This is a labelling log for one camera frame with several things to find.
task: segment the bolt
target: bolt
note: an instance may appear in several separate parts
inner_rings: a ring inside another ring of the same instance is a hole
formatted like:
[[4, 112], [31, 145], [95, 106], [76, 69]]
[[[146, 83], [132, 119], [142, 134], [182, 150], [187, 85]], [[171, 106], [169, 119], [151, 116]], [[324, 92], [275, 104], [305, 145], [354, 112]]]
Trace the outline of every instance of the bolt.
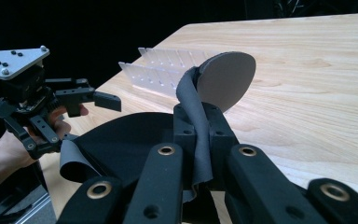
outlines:
[[6, 76], [10, 74], [10, 72], [7, 70], [7, 68], [2, 68], [1, 72], [3, 75], [6, 75]]

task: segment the wood grain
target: wood grain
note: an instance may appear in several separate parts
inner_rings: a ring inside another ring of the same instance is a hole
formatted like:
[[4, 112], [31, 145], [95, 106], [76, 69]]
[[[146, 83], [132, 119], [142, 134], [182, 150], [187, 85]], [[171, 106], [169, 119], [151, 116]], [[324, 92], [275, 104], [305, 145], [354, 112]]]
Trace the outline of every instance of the wood grain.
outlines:
[[[254, 56], [250, 89], [225, 113], [240, 141], [263, 149], [299, 186], [330, 177], [358, 191], [358, 14], [190, 24], [157, 47]], [[123, 73], [99, 91], [119, 96], [123, 111], [87, 105], [89, 116], [68, 119], [74, 133], [131, 113], [171, 113], [177, 104], [175, 98], [133, 87]], [[71, 183], [62, 183], [56, 173], [57, 158], [47, 155], [41, 163], [58, 216], [70, 197], [63, 189]], [[228, 223], [227, 211], [219, 209]]]

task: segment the gray cloth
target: gray cloth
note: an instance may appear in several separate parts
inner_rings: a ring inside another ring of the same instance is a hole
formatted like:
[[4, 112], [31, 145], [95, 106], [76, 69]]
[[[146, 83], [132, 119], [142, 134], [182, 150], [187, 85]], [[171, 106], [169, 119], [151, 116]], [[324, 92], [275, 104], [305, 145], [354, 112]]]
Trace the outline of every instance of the gray cloth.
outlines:
[[209, 122], [193, 83], [193, 76], [196, 74], [196, 71], [197, 67], [187, 70], [176, 89], [176, 96], [190, 121], [193, 123], [197, 133], [197, 143], [194, 153], [193, 185], [213, 179], [209, 152]]

